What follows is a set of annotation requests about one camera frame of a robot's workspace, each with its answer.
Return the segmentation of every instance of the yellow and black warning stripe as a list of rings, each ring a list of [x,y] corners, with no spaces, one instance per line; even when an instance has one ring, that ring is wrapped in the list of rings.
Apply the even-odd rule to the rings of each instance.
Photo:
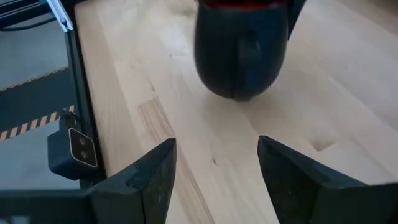
[[[29,83],[29,82],[34,81],[34,80],[38,80],[40,78],[43,78],[43,77],[46,77],[46,76],[49,76],[49,75],[56,74],[56,73],[61,72],[61,71],[65,70],[65,69],[67,69],[67,67],[59,68],[59,69],[54,70],[54,71],[52,71],[50,73],[47,73],[47,74],[44,74],[44,75],[41,75],[41,76],[38,76],[38,77],[35,77],[35,78],[31,78],[29,80],[23,81],[21,83],[15,84],[15,85],[7,86],[7,87],[1,89],[0,92],[1,91],[5,91],[5,90],[9,90],[11,88],[19,87],[19,86],[21,86],[23,84]]]
[[[75,105],[71,105],[71,106],[69,106],[69,108],[64,108],[64,110],[69,111],[69,112],[74,112]],[[58,119],[60,119],[60,111],[55,111],[55,112],[45,115],[39,119],[34,119],[34,120],[26,122],[22,125],[18,125],[11,129],[5,130],[0,134],[0,142],[4,141],[6,139],[9,139],[9,138],[18,136],[20,134],[24,134],[30,130],[35,129],[35,128],[52,123]]]

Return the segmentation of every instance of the wooden board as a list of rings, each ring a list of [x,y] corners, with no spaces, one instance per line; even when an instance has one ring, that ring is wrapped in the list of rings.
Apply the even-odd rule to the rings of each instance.
[[[398,35],[391,20],[398,14],[387,10],[394,6],[309,0],[277,81],[237,103],[198,78],[193,0],[80,3],[108,175],[177,137],[168,223],[277,223],[256,154],[259,135],[366,183],[396,181]]]

